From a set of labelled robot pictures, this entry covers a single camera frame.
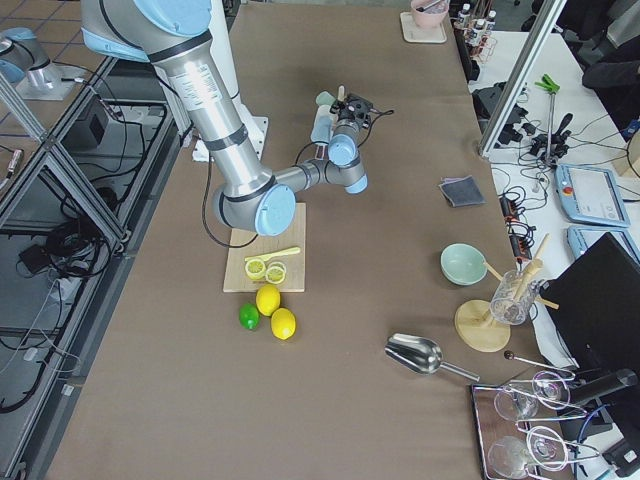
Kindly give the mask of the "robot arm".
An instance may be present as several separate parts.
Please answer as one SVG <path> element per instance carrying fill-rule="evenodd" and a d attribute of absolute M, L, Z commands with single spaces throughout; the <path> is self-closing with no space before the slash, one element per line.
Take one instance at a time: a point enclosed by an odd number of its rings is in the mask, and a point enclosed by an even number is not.
<path fill-rule="evenodd" d="M 26 27 L 1 32 L 1 74 L 11 84 L 27 79 L 39 91 L 52 90 L 60 80 L 35 33 Z"/>
<path fill-rule="evenodd" d="M 214 193 L 219 221 L 277 236 L 294 218 L 296 192 L 323 183 L 341 185 L 350 194 L 367 188 L 358 137 L 371 123 L 373 106 L 353 94 L 334 101 L 330 112 L 337 121 L 326 140 L 326 157 L 272 171 L 259 160 L 211 54 L 216 40 L 228 39 L 225 26 L 210 28 L 220 6 L 218 1 L 84 1 L 83 38 L 96 53 L 165 72 L 224 177 Z"/>

